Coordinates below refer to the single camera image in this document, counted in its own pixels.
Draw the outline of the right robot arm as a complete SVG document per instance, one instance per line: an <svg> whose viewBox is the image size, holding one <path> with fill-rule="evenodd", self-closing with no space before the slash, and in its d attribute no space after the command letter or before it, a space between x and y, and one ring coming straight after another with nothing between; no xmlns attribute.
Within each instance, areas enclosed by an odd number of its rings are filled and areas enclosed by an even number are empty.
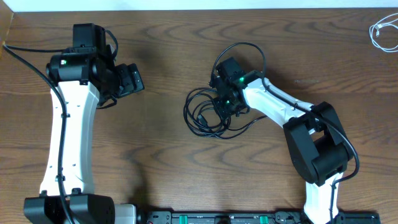
<svg viewBox="0 0 398 224"><path fill-rule="evenodd" d="M304 213L312 223L334 223L338 186L357 174L343 175L348 162L358 159L334 107L298 100L263 72L245 72L232 57L215 62L210 86L218 92L221 117L255 109L283 129L291 161L306 181Z"/></svg>

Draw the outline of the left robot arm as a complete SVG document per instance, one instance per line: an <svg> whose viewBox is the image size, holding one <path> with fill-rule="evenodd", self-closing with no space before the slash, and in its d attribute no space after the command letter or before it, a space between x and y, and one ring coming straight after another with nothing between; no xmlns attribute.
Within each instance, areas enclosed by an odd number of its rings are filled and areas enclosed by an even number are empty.
<svg viewBox="0 0 398 224"><path fill-rule="evenodd" d="M39 196L25 199L32 223L137 223L132 204L95 194L92 137L95 113L144 89L136 64L115 65L118 44L96 24L73 26L73 45L54 55L46 72L52 86L52 135Z"/></svg>

